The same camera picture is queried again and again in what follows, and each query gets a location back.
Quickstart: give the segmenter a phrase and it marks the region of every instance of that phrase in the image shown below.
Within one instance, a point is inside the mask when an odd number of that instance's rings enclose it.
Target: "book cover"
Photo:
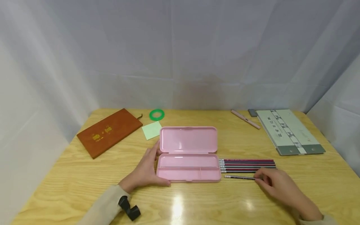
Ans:
[[[256,111],[279,154],[321,154],[325,149],[289,109]]]
[[[77,137],[95,159],[142,125],[131,113],[122,109],[78,133]]]

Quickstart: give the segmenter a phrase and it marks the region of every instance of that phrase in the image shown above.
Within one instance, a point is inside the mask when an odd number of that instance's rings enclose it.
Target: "beige sleeve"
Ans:
[[[77,225],[109,225],[121,211],[118,202],[124,195],[130,196],[119,185],[110,186]]]
[[[329,215],[324,215],[323,220],[304,221],[299,219],[301,225],[337,225],[338,223]]]

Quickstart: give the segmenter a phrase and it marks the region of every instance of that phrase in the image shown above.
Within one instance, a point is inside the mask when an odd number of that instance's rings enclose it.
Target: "hand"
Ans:
[[[160,142],[157,141],[151,149],[148,148],[134,171],[119,182],[120,187],[122,187],[124,191],[131,193],[139,186],[152,184],[170,186],[170,181],[160,178],[155,174],[154,161],[156,160],[157,155],[162,153],[159,149],[159,144]]]
[[[295,208],[307,221],[323,219],[319,208],[302,193],[291,177],[282,170],[260,168],[254,174],[255,182],[270,196],[283,204]]]

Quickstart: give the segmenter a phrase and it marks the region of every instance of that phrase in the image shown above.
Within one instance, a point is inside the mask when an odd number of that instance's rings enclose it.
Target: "white curtain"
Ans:
[[[94,109],[307,112],[360,52],[359,9],[358,0],[0,1],[0,223]]]
[[[307,115],[360,177],[360,55]]]

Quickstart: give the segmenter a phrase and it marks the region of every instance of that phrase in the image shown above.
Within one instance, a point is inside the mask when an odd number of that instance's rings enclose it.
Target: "black hair tie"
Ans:
[[[130,203],[126,195],[120,198],[118,205],[122,208],[122,210],[125,211],[125,213],[131,219],[131,221],[134,221],[136,218],[138,218],[141,215],[138,206],[134,206],[133,208],[130,208]]]

